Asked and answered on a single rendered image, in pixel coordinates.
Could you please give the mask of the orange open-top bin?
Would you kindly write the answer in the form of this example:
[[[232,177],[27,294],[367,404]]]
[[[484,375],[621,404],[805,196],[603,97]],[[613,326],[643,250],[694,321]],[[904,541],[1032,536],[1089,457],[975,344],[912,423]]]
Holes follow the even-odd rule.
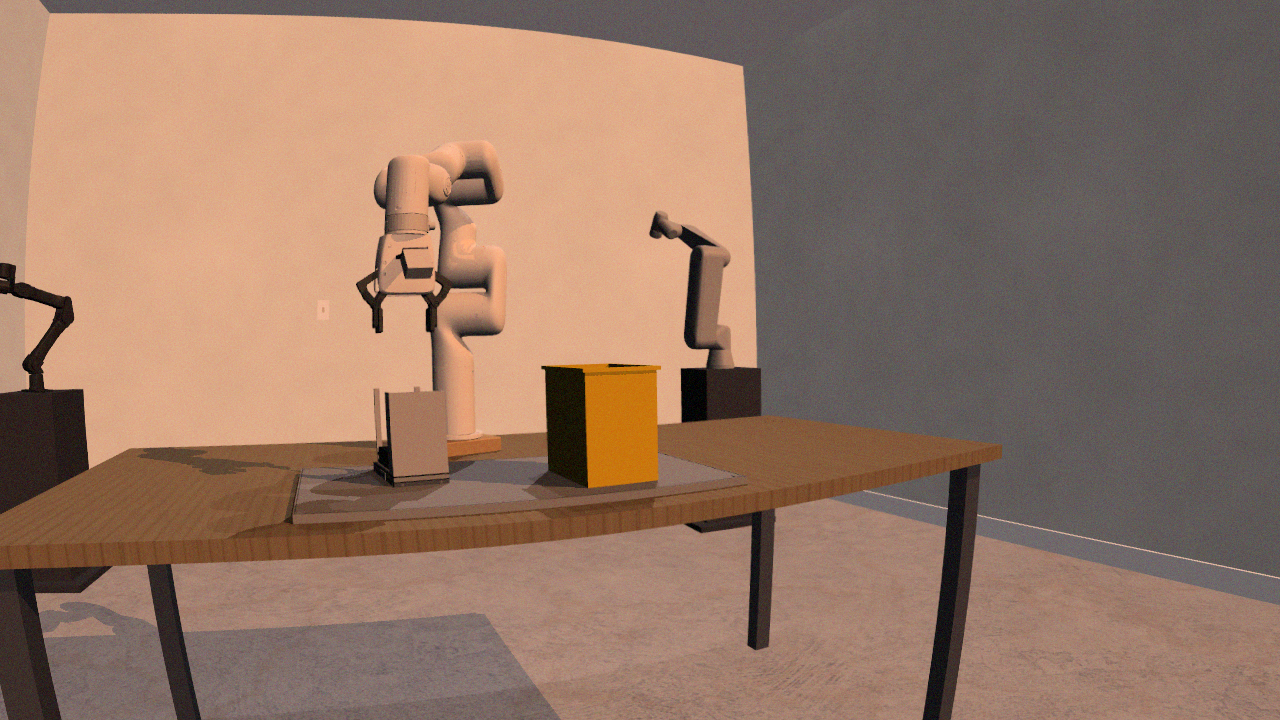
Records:
[[[548,471],[594,488],[658,480],[657,365],[549,365]],[[581,372],[581,373],[580,373]]]

